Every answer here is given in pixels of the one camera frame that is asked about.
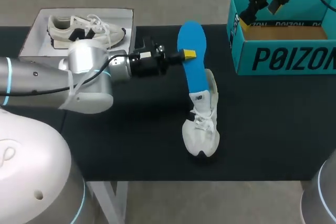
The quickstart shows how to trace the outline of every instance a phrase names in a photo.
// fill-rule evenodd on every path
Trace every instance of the black table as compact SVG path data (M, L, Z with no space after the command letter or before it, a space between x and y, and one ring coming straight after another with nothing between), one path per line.
M176 50L179 26L138 27ZM114 87L114 105L96 115L13 108L55 127L86 180L309 180L336 148L336 76L242 77L225 25L204 26L205 64L219 90L221 141L207 161L191 157L181 127L191 108L182 67ZM2 56L17 56L27 27L0 29Z

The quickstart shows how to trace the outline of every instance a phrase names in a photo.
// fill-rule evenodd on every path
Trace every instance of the white shoe box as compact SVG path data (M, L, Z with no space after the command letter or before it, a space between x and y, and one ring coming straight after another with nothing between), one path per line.
M120 8L51 8L41 9L31 27L19 57L66 57L67 49L54 49L50 36L47 33L48 18L97 15L103 22L115 24L126 29L126 35L112 51L125 50L131 53L134 50L135 32L134 12L132 9Z

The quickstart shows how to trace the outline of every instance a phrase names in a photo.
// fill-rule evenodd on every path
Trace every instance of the shoe insole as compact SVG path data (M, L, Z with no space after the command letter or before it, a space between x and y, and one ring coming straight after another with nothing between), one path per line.
M209 90L204 68L206 38L201 25L195 21L186 22L180 29L177 50L195 50L196 58L183 62L189 93Z

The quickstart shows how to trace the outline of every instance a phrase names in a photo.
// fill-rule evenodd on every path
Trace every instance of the white sneaker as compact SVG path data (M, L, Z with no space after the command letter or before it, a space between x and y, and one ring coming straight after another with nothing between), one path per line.
M96 15L87 18L71 16L69 18L49 17L48 33L51 45L55 49L68 49L71 43L79 39L94 39L111 49L126 35L124 28L101 21Z
M194 156L212 156L219 144L217 131L218 91L211 70L205 69L210 92L190 93L194 109L184 122L182 135L185 147Z

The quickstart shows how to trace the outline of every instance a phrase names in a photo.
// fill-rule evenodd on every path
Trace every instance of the white robot body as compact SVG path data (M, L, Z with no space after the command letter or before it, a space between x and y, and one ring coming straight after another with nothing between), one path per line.
M62 136L2 109L0 125L0 224L92 224L92 199Z

